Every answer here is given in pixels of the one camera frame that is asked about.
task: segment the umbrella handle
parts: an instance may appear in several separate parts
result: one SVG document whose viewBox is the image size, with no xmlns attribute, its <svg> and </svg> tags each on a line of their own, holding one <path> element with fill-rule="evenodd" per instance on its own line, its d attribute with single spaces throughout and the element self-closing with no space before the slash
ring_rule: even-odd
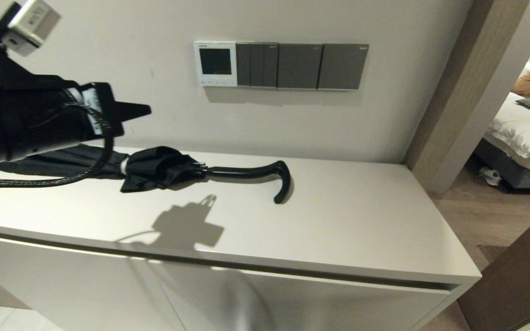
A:
<svg viewBox="0 0 530 331">
<path fill-rule="evenodd" d="M 273 164 L 259 168 L 228 168 L 228 167 L 210 167 L 206 169 L 206 175 L 212 177 L 236 178 L 236 179 L 254 179 L 263 178 L 270 175 L 279 175 L 282 178 L 282 189 L 273 198 L 277 204 L 282 203 L 288 196 L 292 176 L 290 169 L 284 161 L 277 161 Z"/>
</svg>

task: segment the umbrella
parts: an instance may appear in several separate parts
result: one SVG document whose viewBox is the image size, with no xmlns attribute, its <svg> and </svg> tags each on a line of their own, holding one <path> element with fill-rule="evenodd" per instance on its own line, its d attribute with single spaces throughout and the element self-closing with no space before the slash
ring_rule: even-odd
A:
<svg viewBox="0 0 530 331">
<path fill-rule="evenodd" d="M 40 176 L 72 176 L 95 163 L 101 151 L 101 147 L 80 144 L 15 162 L 0 163 L 0 171 Z M 281 203 L 288 196 L 292 181 L 290 170 L 283 161 L 259 168 L 208 167 L 176 149 L 160 146 L 132 155 L 114 151 L 105 166 L 91 177 L 124 180 L 120 191 L 130 193 L 156 188 L 174 189 L 186 183 L 210 178 L 250 180 L 271 175 L 282 178 L 282 189 L 273 199 L 275 203 Z"/>
</svg>

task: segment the floor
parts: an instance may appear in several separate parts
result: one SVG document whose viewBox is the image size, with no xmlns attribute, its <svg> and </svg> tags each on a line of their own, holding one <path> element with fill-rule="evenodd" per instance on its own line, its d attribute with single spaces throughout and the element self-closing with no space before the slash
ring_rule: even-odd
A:
<svg viewBox="0 0 530 331">
<path fill-rule="evenodd" d="M 450 190 L 431 196 L 459 240 L 483 270 L 530 226 L 530 194 L 507 194 L 477 176 L 470 159 Z M 0 307 L 0 331 L 61 331 L 33 310 Z M 421 331 L 471 331 L 457 303 Z"/>
<path fill-rule="evenodd" d="M 494 261 L 530 226 L 530 194 L 507 194 L 477 176 L 479 160 L 471 157 L 452 187 L 431 199 L 480 270 Z M 457 303 L 421 331 L 471 331 Z"/>
</svg>

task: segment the wooden floor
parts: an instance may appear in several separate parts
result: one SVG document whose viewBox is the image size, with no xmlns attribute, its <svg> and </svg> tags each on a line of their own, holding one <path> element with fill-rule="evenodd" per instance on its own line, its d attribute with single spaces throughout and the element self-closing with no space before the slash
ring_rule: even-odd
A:
<svg viewBox="0 0 530 331">
<path fill-rule="evenodd" d="M 433 194 L 433 202 L 480 270 L 509 247 L 530 226 L 530 194 L 508 194 L 477 176 L 481 166 L 473 157 L 452 187 Z M 457 303 L 422 331 L 471 331 Z"/>
</svg>

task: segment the bed frame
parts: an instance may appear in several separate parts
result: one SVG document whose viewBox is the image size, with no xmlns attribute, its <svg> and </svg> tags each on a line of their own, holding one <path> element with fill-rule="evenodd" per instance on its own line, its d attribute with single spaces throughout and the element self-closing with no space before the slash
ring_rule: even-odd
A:
<svg viewBox="0 0 530 331">
<path fill-rule="evenodd" d="M 516 163 L 504 151 L 482 139 L 473 153 L 490 169 L 496 169 L 511 188 L 530 190 L 530 170 Z"/>
</svg>

